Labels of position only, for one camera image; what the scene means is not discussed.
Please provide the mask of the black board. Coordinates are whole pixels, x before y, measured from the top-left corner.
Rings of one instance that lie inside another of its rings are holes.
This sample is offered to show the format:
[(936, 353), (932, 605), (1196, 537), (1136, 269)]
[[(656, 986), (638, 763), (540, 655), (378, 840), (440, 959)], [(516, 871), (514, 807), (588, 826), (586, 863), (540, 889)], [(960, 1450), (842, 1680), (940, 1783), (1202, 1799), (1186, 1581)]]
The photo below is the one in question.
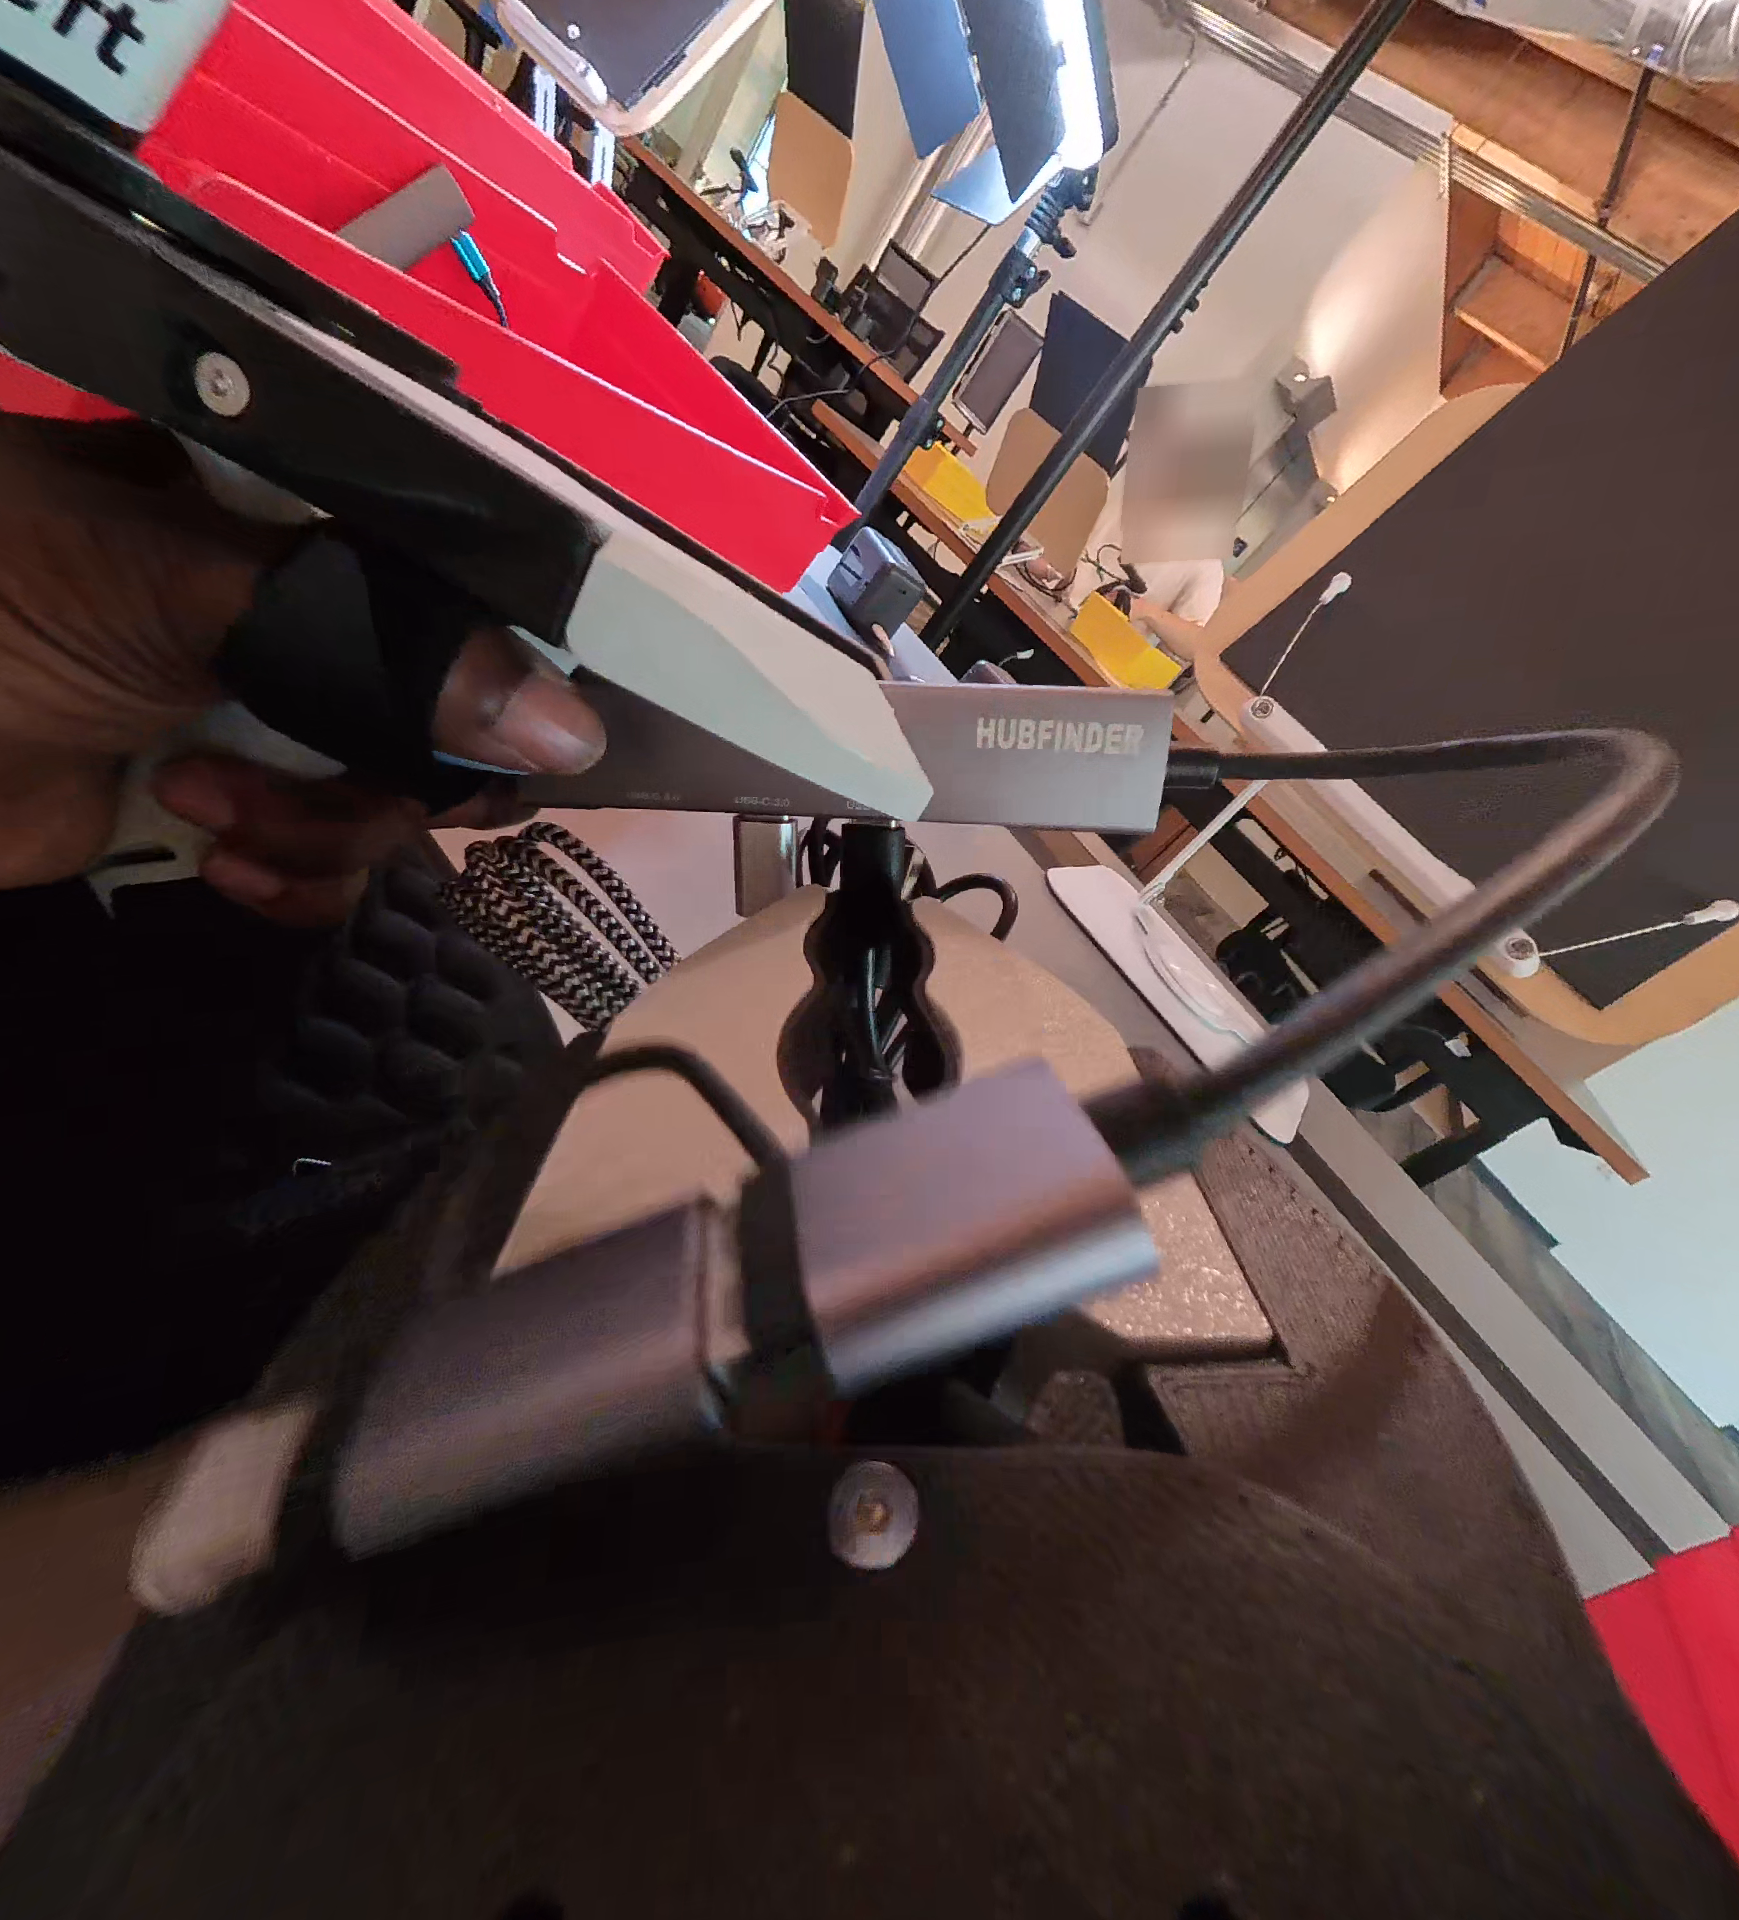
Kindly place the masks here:
[[(1675, 803), (1548, 914), (1572, 947), (1739, 903), (1739, 212), (1450, 450), (1336, 559), (1282, 552), (1224, 668), (1326, 747), (1560, 727), (1671, 744)], [(1739, 918), (1564, 956), (1566, 1027), (1638, 1044), (1739, 999)]]
[(516, 2), (504, 30), (594, 102), (632, 109), (686, 66), (730, 2)]

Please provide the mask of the person's left hand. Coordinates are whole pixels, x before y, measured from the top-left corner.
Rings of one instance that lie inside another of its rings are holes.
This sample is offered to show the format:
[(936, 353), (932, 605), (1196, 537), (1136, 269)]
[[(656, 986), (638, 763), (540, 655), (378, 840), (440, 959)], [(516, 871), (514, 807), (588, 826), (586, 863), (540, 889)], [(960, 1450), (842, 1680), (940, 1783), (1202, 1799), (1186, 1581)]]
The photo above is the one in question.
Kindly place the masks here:
[[(218, 704), (212, 662), (298, 542), (226, 511), (154, 426), (0, 415), (0, 895), (86, 875), (128, 764)], [(502, 630), (468, 636), (436, 731), (448, 756), (504, 775), (574, 777), (606, 751), (594, 709)], [(210, 836), (208, 887), (298, 931), (342, 924), (426, 818), (524, 818), (494, 799), (426, 816), (220, 755), (162, 763), (156, 799)]]

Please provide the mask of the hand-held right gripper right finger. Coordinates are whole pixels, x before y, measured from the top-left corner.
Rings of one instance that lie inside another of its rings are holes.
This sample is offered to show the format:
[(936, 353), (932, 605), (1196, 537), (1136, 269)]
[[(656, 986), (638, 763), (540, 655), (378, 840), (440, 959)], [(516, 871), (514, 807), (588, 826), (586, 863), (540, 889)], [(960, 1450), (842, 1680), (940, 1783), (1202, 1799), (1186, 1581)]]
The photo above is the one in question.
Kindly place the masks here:
[[(1130, 1044), (1076, 986), (954, 905), (928, 901), (918, 921), (934, 953), (928, 997), (966, 1078), (1040, 1058), (1078, 1102), (1138, 1083)], [(1092, 1359), (1270, 1359), (1274, 1328), (1198, 1178), (1176, 1174), (1140, 1190), (1138, 1204), (1156, 1272), (1030, 1339)]]

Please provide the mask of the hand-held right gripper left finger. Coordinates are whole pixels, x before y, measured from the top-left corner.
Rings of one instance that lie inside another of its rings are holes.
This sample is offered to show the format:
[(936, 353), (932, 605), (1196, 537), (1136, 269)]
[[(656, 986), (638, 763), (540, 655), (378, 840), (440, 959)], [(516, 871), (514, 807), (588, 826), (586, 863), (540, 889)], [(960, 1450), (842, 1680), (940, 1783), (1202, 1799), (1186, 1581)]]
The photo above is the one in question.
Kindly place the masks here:
[[(826, 895), (804, 889), (700, 949), (616, 1021), (604, 1056), (674, 1044), (708, 1062), (792, 1154), (810, 1123), (780, 1062), (786, 1023), (812, 993), (810, 927)], [(504, 1278), (698, 1194), (728, 1202), (754, 1163), (708, 1107), (666, 1073), (586, 1091), (552, 1142), (498, 1252)]]

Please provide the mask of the computer monitor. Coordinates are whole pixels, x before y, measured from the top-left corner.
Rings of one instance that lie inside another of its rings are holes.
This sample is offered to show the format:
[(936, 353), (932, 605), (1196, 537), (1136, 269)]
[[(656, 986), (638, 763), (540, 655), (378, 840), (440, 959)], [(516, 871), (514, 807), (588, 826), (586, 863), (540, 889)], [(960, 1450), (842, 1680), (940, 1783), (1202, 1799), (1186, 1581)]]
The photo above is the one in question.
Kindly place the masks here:
[(1042, 351), (1044, 337), (1016, 308), (1004, 311), (952, 395), (972, 432), (984, 434), (1002, 421), (1012, 398), (1034, 373)]

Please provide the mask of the white board stand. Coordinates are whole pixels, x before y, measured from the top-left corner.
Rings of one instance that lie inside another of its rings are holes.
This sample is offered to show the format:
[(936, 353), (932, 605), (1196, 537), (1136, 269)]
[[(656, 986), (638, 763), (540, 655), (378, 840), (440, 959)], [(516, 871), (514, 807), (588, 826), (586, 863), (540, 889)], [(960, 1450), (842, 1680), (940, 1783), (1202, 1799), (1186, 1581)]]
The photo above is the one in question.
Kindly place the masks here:
[[(1228, 975), (1192, 947), (1188, 937), (1164, 914), (1170, 879), (1226, 826), (1230, 826), (1266, 788), (1266, 778), (1248, 780), (1226, 800), (1206, 829), (1198, 829), (1186, 852), (1146, 884), (1108, 873), (1082, 873), (1074, 879), (1050, 876), (1050, 891), (1074, 923), (1096, 942), (1118, 970), (1136, 986), (1176, 1036), (1206, 1064), (1234, 1058), (1266, 1033), (1266, 1019), (1238, 993)], [(1354, 839), (1380, 857), (1380, 871), (1400, 876), (1402, 903), (1434, 918), (1460, 901), (1474, 884), (1438, 859), (1416, 835), (1354, 780), (1310, 780), (1310, 793), (1322, 799)], [(1731, 924), (1739, 918), (1733, 898), (1709, 901), (1673, 918), (1636, 927), (1608, 937), (1544, 949), (1524, 924), (1512, 924), (1488, 947), (1486, 959), (1502, 973), (1528, 980), (1548, 960), (1570, 953), (1608, 949), (1662, 932), (1679, 932)]]
[(614, 157), (622, 142), (652, 133), (664, 117), (680, 107), (700, 85), (732, 61), (742, 45), (756, 32), (770, 2), (730, 2), (732, 13), (704, 36), (688, 64), (676, 68), (664, 83), (656, 85), (638, 107), (622, 109), (610, 102), (594, 102), (576, 90), (566, 78), (546, 64), (530, 58), (530, 50), (518, 45), (504, 30), (506, 22), (498, 11), (494, 15), (502, 35), (516, 46), (518, 54), (532, 64), (538, 76), (538, 118), (546, 133), (562, 136), (572, 129), (586, 129), (592, 135), (592, 157), (586, 162), (588, 178), (596, 185), (608, 185), (614, 173)]

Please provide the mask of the black honeycomb pouch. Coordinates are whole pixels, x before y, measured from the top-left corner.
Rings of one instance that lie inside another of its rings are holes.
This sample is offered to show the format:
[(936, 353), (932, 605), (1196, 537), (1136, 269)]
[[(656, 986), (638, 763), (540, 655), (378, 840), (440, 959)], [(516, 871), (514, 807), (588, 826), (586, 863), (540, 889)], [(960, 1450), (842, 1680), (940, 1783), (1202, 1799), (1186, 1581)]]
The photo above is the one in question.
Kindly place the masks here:
[(346, 924), (0, 893), (0, 1482), (242, 1401), (558, 1034), (400, 854)]

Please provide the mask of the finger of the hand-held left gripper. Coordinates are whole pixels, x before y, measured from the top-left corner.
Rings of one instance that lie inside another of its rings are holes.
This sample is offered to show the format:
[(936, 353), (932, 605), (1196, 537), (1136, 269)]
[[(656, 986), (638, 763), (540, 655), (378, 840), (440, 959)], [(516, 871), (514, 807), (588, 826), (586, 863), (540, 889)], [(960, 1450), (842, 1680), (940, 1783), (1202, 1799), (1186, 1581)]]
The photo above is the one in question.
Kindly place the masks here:
[(594, 682), (876, 818), (912, 822), (930, 805), (872, 666), (664, 541), (614, 534), (596, 550), (566, 646)]

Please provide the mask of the led light panel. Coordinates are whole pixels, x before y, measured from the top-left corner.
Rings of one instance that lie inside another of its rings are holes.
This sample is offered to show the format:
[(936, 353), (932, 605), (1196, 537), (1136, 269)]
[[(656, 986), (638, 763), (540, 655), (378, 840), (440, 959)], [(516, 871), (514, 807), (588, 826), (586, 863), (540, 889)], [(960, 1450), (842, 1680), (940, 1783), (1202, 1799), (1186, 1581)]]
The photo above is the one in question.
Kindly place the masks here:
[(878, 2), (882, 49), (930, 198), (1000, 226), (1120, 139), (1100, 2)]

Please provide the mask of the silver ventilation duct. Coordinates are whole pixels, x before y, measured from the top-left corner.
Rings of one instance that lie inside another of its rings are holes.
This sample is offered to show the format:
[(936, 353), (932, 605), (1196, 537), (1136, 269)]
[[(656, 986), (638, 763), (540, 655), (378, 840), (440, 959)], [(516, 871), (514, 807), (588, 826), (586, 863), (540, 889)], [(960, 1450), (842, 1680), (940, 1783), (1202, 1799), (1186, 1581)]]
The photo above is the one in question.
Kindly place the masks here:
[(1494, 26), (1602, 46), (1679, 85), (1739, 85), (1739, 2), (1448, 2)]

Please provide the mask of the yellow plastic bin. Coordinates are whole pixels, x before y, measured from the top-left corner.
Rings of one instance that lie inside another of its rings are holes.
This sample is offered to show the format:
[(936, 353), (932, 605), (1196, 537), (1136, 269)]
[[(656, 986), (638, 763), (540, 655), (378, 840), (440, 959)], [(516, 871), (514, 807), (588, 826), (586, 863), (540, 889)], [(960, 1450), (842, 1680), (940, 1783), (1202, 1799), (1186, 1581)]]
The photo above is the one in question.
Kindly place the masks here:
[(978, 525), (994, 519), (978, 472), (966, 467), (946, 445), (928, 445), (914, 450), (906, 463), (904, 479), (958, 525)]
[(1186, 673), (1184, 664), (1152, 643), (1104, 592), (1092, 592), (1074, 614), (1074, 643), (1104, 677), (1132, 692), (1166, 692)]

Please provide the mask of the grey light stand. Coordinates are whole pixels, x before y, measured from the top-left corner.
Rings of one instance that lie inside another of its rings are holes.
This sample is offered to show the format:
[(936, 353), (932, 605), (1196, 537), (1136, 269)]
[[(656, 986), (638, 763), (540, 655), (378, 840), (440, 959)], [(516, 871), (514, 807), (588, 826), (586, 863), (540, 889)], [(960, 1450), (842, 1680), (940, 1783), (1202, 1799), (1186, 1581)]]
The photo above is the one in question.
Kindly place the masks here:
[(1070, 169), (1040, 193), (1018, 241), (1002, 256), (970, 319), (942, 353), (930, 384), (908, 406), (904, 421), (884, 445), (874, 472), (856, 496), (858, 528), (874, 523), (878, 508), (894, 491), (912, 455), (936, 438), (952, 393), (1002, 314), (1020, 308), (1048, 280), (1048, 270), (1038, 266), (1040, 255), (1054, 251), (1062, 260), (1074, 258), (1076, 249), (1066, 231), (1066, 219), (1092, 208), (1098, 177), (1098, 164), (1088, 170)]

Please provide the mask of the wooden rounded panel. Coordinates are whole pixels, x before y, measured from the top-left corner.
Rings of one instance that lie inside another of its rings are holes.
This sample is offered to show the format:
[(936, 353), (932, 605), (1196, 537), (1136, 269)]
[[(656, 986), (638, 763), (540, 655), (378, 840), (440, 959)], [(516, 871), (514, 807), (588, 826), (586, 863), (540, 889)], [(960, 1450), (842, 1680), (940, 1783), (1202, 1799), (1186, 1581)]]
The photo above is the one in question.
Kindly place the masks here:
[[(1222, 724), (1238, 729), (1256, 699), (1224, 662), (1226, 651), (1286, 605), (1314, 571), (1330, 572), (1352, 541), (1516, 397), (1516, 389), (1498, 386), (1438, 406), (1258, 575), (1230, 588), (1208, 626), (1192, 630), (1190, 691), (1216, 709)], [(1516, 1014), (1580, 1044), (1638, 1050), (1739, 1001), (1739, 924), (1721, 932), (1715, 947), (1717, 959), (1689, 954), (1604, 1011), (1578, 997), (1554, 970), (1516, 978), (1494, 960), (1474, 969), (1458, 991), (1478, 999), (1496, 1023)]]

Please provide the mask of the grey usb adapter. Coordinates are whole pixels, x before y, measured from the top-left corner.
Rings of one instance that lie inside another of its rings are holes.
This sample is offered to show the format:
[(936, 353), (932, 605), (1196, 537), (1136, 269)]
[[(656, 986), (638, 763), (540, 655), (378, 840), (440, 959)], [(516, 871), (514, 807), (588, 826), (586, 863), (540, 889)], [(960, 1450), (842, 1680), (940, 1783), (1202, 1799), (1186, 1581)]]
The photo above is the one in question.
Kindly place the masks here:
[(348, 1560), (714, 1437), (826, 1437), (838, 1385), (770, 1133), (738, 1199), (694, 1194), (418, 1310), (346, 1399), (208, 1428), (136, 1537), (130, 1594), (182, 1619), (270, 1571), (314, 1487)]

